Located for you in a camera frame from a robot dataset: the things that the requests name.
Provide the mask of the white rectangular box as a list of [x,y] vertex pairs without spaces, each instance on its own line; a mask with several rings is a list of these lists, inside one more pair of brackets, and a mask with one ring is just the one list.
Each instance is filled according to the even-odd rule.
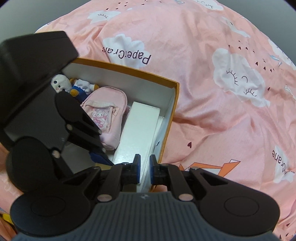
[[132,163],[135,154],[141,156],[140,182],[143,184],[147,161],[151,153],[163,118],[161,109],[140,102],[133,102],[125,120],[120,142],[114,152],[112,162]]

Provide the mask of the pink cloud print duvet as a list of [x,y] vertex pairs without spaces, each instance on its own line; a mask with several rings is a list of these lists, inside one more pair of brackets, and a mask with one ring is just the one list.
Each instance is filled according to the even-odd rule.
[[34,34],[58,31],[179,84],[159,181],[67,142],[72,176],[22,192],[1,143],[2,240],[295,240],[295,65],[269,37],[218,1],[89,1]]

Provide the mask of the white plush doll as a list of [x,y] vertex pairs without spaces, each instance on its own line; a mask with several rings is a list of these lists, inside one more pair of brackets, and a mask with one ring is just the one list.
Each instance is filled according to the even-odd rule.
[[57,93],[62,91],[70,92],[72,88],[70,80],[65,75],[62,75],[62,74],[57,74],[52,78],[51,86]]

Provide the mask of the duck plush blue jacket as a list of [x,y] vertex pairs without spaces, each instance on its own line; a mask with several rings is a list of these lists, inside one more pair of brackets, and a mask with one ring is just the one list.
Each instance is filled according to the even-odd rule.
[[79,103],[82,103],[93,91],[99,88],[97,84],[91,84],[81,79],[70,78],[70,83],[72,85],[70,95]]

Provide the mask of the orange cardboard box white inside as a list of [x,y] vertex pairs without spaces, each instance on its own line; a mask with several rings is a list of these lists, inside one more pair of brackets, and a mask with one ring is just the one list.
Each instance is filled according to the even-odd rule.
[[176,109],[179,84],[175,81],[117,64],[77,58],[62,70],[68,78],[121,90],[127,97],[127,113],[122,120],[118,148],[107,151],[112,164],[132,162],[140,154],[137,192],[151,188],[149,157],[161,161]]

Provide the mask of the small pink backpack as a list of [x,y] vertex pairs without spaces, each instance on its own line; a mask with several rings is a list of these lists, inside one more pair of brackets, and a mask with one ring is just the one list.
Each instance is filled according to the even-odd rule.
[[81,107],[101,130],[103,147],[108,151],[115,150],[120,142],[122,120],[127,110],[126,94],[114,87],[100,87],[82,102]]

